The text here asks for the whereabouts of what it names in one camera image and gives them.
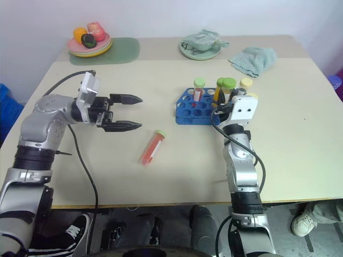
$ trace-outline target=blue test tube rack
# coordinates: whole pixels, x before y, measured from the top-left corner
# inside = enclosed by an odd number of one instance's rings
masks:
[[[179,125],[212,125],[211,113],[215,88],[203,88],[203,95],[199,102],[193,99],[193,88],[187,88],[176,102],[176,123]],[[219,124],[218,115],[213,117],[214,124]]]

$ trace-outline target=floor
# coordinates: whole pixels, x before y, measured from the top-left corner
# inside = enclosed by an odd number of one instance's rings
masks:
[[[130,222],[139,214],[152,213],[163,221],[163,241],[168,245],[190,246],[191,229],[189,228],[189,212],[192,206],[144,207],[128,210],[126,208],[111,209],[98,215],[92,240],[91,252],[98,252],[102,231],[116,222]],[[217,226],[229,214],[225,205],[206,206],[213,215]],[[276,252],[284,257],[343,257],[343,224],[319,224],[310,235],[304,238],[294,236],[290,231],[293,217],[301,211],[301,206],[281,205],[267,210],[270,229]],[[53,210],[43,234],[46,236],[62,232],[81,212]],[[223,256],[229,257],[227,245],[228,224],[223,227],[221,242]],[[85,244],[81,242],[73,257],[85,255]]]

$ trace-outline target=person's leg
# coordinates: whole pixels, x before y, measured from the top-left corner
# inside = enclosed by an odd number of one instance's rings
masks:
[[[317,223],[332,224],[343,221],[343,199],[310,202],[303,214],[295,217],[291,224],[292,233],[303,237],[312,231]]]
[[[310,202],[305,212],[317,223],[332,224],[343,221],[343,199]]]
[[[81,214],[63,233],[44,237],[34,234],[28,250],[28,255],[47,256],[71,256],[79,242],[87,235],[90,226],[90,218],[87,214]]]

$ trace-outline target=white table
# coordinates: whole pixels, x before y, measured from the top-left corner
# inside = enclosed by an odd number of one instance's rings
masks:
[[[260,78],[253,79],[250,91],[259,96],[259,104],[248,127],[253,146],[266,166],[262,201],[342,198],[343,104],[301,48],[293,49],[290,57],[286,57],[285,45],[298,46],[295,41],[285,36],[269,38],[281,58]],[[245,42],[240,47],[233,43],[230,47],[236,47],[238,52],[258,45],[254,39],[265,41],[263,37],[229,39],[231,43]],[[146,41],[141,40],[143,57],[151,51],[148,46],[154,45],[154,40],[151,44]],[[215,87],[218,77],[240,80],[244,75],[227,62],[229,56],[197,62],[182,57],[177,51],[175,54],[178,57],[171,59],[139,58],[120,65],[74,66],[62,60],[62,53],[1,148],[0,183],[13,163],[20,124],[32,112],[34,103],[62,77],[79,70],[95,69],[101,80],[99,96],[123,93],[144,100],[131,106],[113,106],[115,119],[142,123],[137,130],[106,133],[84,124],[73,126],[82,156],[98,187],[102,207],[230,202],[222,157],[223,137],[211,126],[177,125],[175,103],[185,88],[192,87],[194,77],[204,77],[207,87]],[[79,76],[66,81],[54,93],[76,96],[81,79]],[[156,158],[145,168],[138,161],[157,129],[164,130],[167,137]],[[53,207],[93,206],[94,194],[68,130],[59,149],[73,156],[55,156],[53,177],[48,184],[55,190]]]

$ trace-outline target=plate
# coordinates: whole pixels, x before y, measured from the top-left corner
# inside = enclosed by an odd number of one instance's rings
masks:
[[[68,41],[67,45],[70,51],[78,53],[78,54],[89,54],[92,52],[100,51],[103,49],[106,45],[109,44],[109,41],[111,41],[111,37],[109,34],[105,34],[105,39],[97,42],[96,46],[93,48],[86,48],[83,44],[79,44],[76,42],[74,38]]]
[[[180,50],[186,57],[197,60],[197,61],[204,61],[213,58],[216,56],[220,51],[220,46],[215,44],[213,48],[208,51],[199,51],[193,47],[190,47],[186,42],[180,42]]]
[[[107,47],[105,47],[104,49],[99,50],[97,52],[92,52],[92,53],[89,53],[89,54],[79,54],[77,52],[70,51],[70,53],[72,55],[75,55],[75,56],[78,56],[78,57],[84,57],[84,58],[94,57],[94,56],[102,55],[104,52],[108,51],[108,49],[110,49],[111,46],[112,46],[112,40],[110,40],[110,44]]]

